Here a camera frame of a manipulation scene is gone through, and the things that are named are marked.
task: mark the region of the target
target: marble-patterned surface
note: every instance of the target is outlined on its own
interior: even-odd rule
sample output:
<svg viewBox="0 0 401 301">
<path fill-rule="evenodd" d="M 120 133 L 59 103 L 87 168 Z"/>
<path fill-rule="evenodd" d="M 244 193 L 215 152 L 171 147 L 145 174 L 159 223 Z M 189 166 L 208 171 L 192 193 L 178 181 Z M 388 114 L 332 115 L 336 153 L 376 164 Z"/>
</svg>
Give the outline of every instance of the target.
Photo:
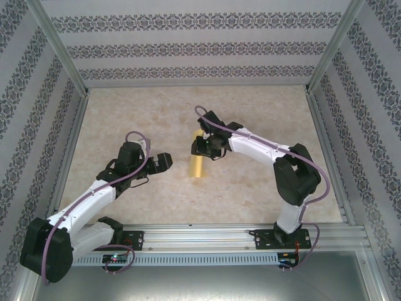
<svg viewBox="0 0 401 301">
<path fill-rule="evenodd" d="M 194 113 L 197 104 L 215 111 L 225 123 L 239 122 L 269 140 L 304 144 L 326 170 L 301 86 L 94 89 L 61 208 L 83 193 L 117 157 L 125 134 L 138 130 L 151 139 L 152 155 L 172 154 L 173 166 L 151 176 L 148 184 L 125 191 L 91 222 L 104 215 L 123 224 L 275 222 L 283 201 L 272 168 L 229 152 L 216 162 L 204 160 L 207 177 L 188 177 L 192 133 L 199 128 Z M 321 183 L 316 195 L 323 190 Z M 334 194 L 310 205 L 304 220 L 341 221 Z"/>
</svg>

